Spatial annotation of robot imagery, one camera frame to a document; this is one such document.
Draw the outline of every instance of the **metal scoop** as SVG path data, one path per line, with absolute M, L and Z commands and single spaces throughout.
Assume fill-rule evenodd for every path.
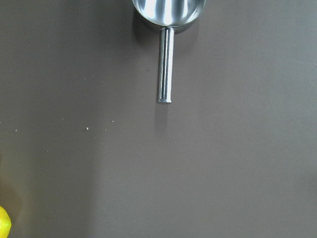
M 189 28 L 201 15 L 206 0 L 132 0 L 144 23 L 160 31 L 158 102 L 171 103 L 174 34 Z

